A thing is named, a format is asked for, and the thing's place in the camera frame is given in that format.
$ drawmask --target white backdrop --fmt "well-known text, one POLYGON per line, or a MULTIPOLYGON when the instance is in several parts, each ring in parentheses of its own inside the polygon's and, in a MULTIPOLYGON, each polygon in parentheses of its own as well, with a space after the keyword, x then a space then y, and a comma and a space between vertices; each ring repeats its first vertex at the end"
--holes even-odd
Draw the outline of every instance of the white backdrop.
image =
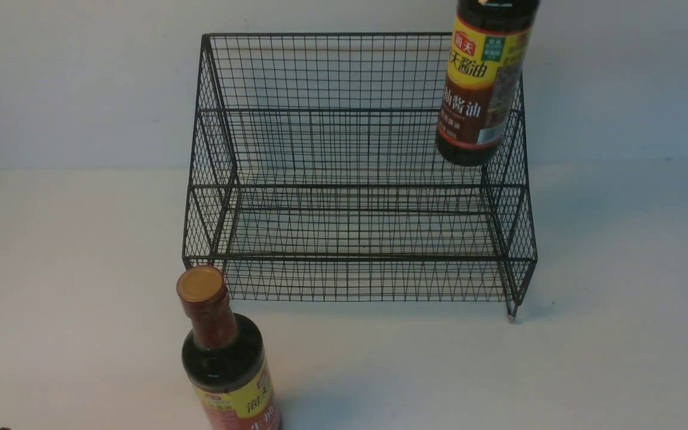
MULTIPOLYGON (((450 30, 455 0, 0 0, 0 168, 186 166, 205 32, 450 30)), ((688 2, 543 0, 534 161, 688 158, 688 2)))

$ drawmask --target wire mesh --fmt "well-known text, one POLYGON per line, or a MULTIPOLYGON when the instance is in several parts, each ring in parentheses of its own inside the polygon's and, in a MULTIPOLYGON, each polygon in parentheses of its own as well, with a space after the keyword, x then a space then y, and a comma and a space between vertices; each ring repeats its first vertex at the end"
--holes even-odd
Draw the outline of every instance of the wire mesh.
POLYGON ((447 33, 205 35, 186 266, 237 299, 524 299, 537 261, 521 83, 481 168, 434 148, 447 33))

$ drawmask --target black wire rack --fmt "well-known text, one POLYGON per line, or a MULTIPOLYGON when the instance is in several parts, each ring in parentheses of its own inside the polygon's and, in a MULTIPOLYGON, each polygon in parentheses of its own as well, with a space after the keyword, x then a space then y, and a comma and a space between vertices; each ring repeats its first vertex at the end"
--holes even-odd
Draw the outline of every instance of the black wire rack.
POLYGON ((202 39, 183 260, 236 299, 486 300, 537 262, 521 81, 481 168, 434 147, 449 33, 202 39))

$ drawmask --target brand logo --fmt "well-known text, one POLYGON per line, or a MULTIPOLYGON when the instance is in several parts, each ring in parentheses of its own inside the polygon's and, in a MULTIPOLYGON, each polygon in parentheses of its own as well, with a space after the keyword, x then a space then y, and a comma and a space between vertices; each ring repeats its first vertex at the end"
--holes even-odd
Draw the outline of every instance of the brand logo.
POLYGON ((474 57, 474 54, 477 52, 477 42, 469 39, 469 36, 464 32, 456 32, 454 43, 461 52, 470 57, 474 57))

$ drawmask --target bottle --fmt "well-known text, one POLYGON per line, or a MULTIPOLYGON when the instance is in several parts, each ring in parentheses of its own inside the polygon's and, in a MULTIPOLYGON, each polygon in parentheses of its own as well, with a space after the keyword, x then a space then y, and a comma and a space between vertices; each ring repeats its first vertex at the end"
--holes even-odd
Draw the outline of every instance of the bottle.
POLYGON ((182 364, 212 429, 280 430, 262 334, 232 313, 222 273, 211 266, 189 269, 177 281, 177 294, 193 322, 182 364))
POLYGON ((478 166, 500 146, 540 0, 459 0, 435 144, 478 166))

